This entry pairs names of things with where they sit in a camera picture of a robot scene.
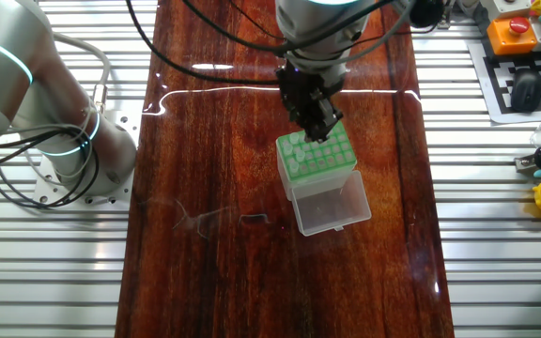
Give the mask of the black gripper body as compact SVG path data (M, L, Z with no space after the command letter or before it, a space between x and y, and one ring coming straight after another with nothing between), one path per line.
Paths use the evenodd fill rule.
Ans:
M322 73L308 73L290 61L275 71L282 103L290 120L300 120L302 113L321 113L320 101L340 92L345 83L343 69L329 69Z

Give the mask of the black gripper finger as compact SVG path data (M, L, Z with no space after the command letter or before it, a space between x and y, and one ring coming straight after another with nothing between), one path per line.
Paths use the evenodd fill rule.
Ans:
M343 113L329 99L322 99L320 101L320 110L322 113L323 130L330 132L343 117Z
M300 116L300 126L309 142L323 143L328 140L331 116L325 113L305 112Z

